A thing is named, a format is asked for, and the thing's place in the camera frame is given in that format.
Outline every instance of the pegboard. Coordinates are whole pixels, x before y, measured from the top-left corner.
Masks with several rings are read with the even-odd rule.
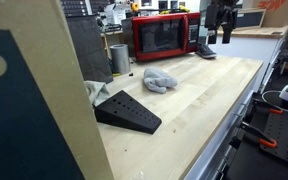
[[[124,91],[95,107],[98,122],[153,134],[161,119]]]
[[[288,162],[288,113],[270,113],[264,134],[277,141],[276,148],[260,145],[260,149]]]

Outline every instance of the black shoe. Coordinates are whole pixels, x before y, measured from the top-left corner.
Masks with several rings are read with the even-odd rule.
[[[198,50],[195,53],[204,59],[212,59],[217,56],[206,44],[198,43],[197,48]]]

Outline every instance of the red microwave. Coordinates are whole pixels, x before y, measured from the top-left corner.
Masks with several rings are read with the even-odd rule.
[[[200,13],[134,17],[122,26],[130,56],[147,61],[197,51]]]

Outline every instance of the white cloth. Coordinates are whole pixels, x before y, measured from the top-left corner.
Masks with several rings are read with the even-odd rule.
[[[110,93],[103,82],[84,81],[84,85],[91,104],[100,105],[102,102],[110,98]]]
[[[145,69],[143,80],[149,90],[161,94],[166,92],[166,88],[172,88],[177,85],[176,79],[154,67],[148,67]]]

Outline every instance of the white cable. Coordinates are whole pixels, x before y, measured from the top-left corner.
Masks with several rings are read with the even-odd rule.
[[[266,92],[264,92],[264,93],[262,94],[262,99],[263,99],[263,101],[266,102],[267,104],[269,104],[269,105],[271,105],[271,106],[273,106],[273,107],[276,107],[277,109],[280,109],[280,110],[283,110],[283,111],[288,112],[288,109],[284,109],[284,108],[281,108],[281,107],[279,107],[279,106],[276,106],[276,105],[273,105],[273,104],[267,102],[266,99],[264,98],[264,95],[267,94],[267,93],[281,93],[281,91],[274,91],[274,90],[266,91]]]

